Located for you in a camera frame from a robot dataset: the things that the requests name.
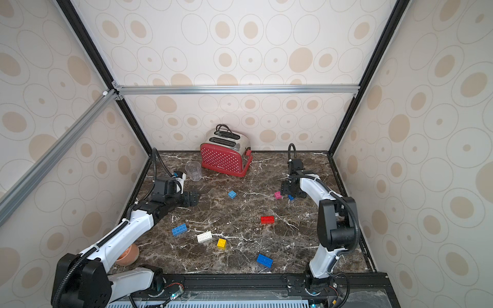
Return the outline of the blue long lego brick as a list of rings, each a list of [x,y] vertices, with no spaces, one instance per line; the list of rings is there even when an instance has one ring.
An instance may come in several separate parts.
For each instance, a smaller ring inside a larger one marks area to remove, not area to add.
[[[186,232],[187,232],[187,225],[185,223],[179,225],[178,227],[172,228],[172,235],[174,237],[177,237],[177,236],[184,234]]]

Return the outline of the white long lego brick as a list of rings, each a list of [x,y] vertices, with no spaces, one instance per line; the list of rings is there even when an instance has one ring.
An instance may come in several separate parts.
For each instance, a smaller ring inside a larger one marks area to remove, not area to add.
[[[212,240],[213,235],[211,231],[203,232],[196,236],[198,243],[204,243],[206,241]]]

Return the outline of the red lego brick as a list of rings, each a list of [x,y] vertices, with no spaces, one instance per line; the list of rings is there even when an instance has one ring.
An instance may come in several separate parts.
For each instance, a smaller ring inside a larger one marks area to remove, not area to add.
[[[275,218],[273,216],[262,216],[261,224],[262,225],[270,225],[275,223]]]

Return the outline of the yellow small lego brick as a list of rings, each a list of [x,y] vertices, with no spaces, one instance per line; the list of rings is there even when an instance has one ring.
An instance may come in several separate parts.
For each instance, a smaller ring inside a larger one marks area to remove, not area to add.
[[[225,239],[219,238],[217,247],[221,250],[224,250],[226,248],[227,241]]]

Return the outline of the blue lego brick front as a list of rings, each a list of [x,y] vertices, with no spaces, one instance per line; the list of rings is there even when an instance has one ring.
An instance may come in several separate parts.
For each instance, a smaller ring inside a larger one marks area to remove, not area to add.
[[[273,265],[273,260],[263,254],[259,254],[256,261],[267,268],[271,268]]]

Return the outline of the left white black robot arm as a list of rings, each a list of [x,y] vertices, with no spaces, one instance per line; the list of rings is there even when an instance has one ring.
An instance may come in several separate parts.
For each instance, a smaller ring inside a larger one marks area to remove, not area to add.
[[[56,266],[51,305],[53,307],[106,307],[107,304],[144,291],[151,297],[177,298],[183,292],[178,282],[168,282],[162,268],[142,266],[109,275],[116,261],[131,245],[178,207],[198,205],[199,194],[185,191],[186,174],[168,172],[153,178],[145,197],[130,206],[121,223],[79,254],[66,254]]]

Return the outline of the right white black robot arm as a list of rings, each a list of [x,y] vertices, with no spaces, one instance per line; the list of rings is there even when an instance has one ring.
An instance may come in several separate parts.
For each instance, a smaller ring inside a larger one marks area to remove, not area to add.
[[[311,198],[318,208],[319,245],[305,271],[305,288],[316,293],[323,283],[330,283],[333,268],[341,256],[355,251],[361,231],[356,202],[330,189],[320,177],[304,168],[293,143],[288,146],[288,179],[281,183],[281,195]]]

